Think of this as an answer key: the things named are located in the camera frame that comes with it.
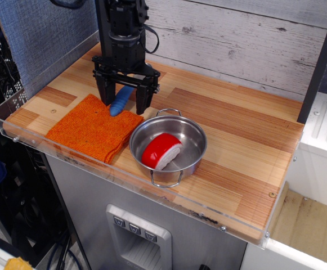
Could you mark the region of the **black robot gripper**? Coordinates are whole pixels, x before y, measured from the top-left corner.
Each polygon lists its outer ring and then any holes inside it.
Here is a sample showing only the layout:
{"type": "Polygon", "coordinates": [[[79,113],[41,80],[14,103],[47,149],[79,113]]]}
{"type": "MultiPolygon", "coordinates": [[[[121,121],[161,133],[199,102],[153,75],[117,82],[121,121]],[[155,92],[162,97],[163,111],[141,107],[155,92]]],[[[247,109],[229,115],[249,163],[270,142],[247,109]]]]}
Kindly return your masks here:
{"type": "MultiPolygon", "coordinates": [[[[143,70],[147,53],[154,53],[146,48],[146,32],[139,30],[129,36],[109,33],[111,52],[94,56],[93,76],[96,78],[101,101],[107,106],[115,100],[115,84],[119,74],[130,74],[143,70]]],[[[155,70],[156,91],[159,92],[158,78],[160,73],[155,70]]],[[[152,87],[140,85],[136,88],[136,114],[142,115],[151,105],[154,94],[152,87]]]]}

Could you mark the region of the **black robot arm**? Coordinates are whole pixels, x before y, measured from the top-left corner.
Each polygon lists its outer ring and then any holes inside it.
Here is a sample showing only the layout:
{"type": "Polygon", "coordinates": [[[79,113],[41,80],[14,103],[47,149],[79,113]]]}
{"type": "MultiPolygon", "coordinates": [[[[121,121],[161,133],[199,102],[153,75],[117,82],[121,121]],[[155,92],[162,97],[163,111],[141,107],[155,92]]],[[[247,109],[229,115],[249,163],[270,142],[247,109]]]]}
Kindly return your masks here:
{"type": "Polygon", "coordinates": [[[146,63],[146,32],[155,30],[146,25],[149,8],[145,1],[96,1],[101,56],[93,57],[93,76],[101,101],[111,105],[117,100],[117,84],[136,91],[136,113],[150,107],[159,92],[160,72],[146,63]]]}

